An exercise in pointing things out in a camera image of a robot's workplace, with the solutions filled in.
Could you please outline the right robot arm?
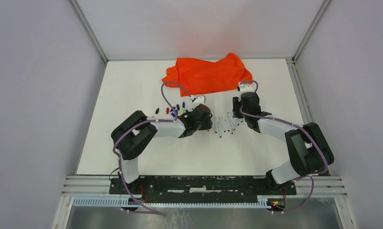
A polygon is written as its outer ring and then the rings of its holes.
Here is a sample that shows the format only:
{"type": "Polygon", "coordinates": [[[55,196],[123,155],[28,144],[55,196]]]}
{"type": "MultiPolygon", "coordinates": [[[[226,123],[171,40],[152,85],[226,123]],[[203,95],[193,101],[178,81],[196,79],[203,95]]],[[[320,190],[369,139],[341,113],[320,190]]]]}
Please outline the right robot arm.
{"type": "Polygon", "coordinates": [[[288,181],[314,173],[324,174],[334,162],[333,152],[317,123],[298,125],[276,118],[262,111],[255,92],[235,96],[232,102],[234,118],[244,119],[253,131],[270,135],[287,145],[288,161],[266,172],[265,189],[269,194],[278,194],[288,181]]]}

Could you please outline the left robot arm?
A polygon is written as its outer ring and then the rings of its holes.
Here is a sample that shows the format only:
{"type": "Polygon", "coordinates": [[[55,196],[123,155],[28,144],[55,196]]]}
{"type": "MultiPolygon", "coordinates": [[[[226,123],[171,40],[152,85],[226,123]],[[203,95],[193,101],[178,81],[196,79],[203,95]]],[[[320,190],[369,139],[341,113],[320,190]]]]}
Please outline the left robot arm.
{"type": "Polygon", "coordinates": [[[127,194],[134,194],[139,188],[138,156],[153,138],[185,138],[196,131],[211,129],[213,122],[209,107],[197,105],[177,119],[157,119],[135,111],[111,133],[113,153],[118,157],[121,188],[127,194]]]}

